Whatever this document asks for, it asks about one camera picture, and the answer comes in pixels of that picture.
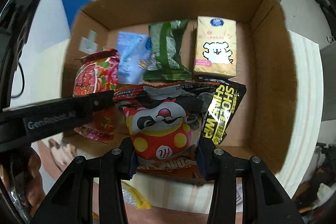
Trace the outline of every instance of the screw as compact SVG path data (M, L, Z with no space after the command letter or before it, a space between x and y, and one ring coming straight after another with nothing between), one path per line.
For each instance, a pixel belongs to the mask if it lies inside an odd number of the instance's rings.
M258 156L253 156L252 157L252 161L255 163L255 164L258 164L261 162L261 158L259 158Z
M224 150L221 149L221 148L216 148L213 152L214 152L216 155L218 155L218 156L224 154Z
M121 153L121 149L120 148L114 148L114 149L112 149L111 153L113 155L119 155Z
M83 156L78 156L76 157L76 163L80 164L81 162L83 162L84 157Z

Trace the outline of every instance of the yellow polka dot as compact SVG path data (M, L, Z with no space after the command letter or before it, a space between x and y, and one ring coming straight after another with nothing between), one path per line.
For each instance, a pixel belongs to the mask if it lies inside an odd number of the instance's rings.
M141 137L135 138L133 141L133 145L134 145L134 148L138 150L139 152L144 152L148 147L147 141Z
M184 125L182 125L182 128L183 128L184 132L189 132L190 131L190 126L187 125L186 123Z
M174 144L177 148L184 147L187 143L187 137L183 133L177 133L174 137Z

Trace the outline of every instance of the cartoon white dog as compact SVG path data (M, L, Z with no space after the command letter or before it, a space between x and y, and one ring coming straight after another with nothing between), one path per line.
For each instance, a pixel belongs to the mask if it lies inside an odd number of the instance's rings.
M203 56L210 60L211 63L222 63L222 64L230 64L233 62L232 59L230 59L230 56L232 55L231 50L226 50L229 45L226 42L220 43L220 42L212 42L208 43L206 42L203 45L203 48L207 49L208 51L203 52Z

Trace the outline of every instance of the green snack package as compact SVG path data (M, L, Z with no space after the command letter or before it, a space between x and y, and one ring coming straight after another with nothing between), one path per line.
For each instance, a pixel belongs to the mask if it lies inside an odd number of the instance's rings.
M152 55L144 80L187 80L192 74L181 64L180 49L189 20L173 20L149 25Z

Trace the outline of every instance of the tiled floor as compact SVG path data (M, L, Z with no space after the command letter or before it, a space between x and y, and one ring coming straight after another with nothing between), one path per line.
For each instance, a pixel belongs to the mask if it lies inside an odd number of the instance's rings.
M330 28L319 5L314 0L282 0L287 29L319 44L328 45Z

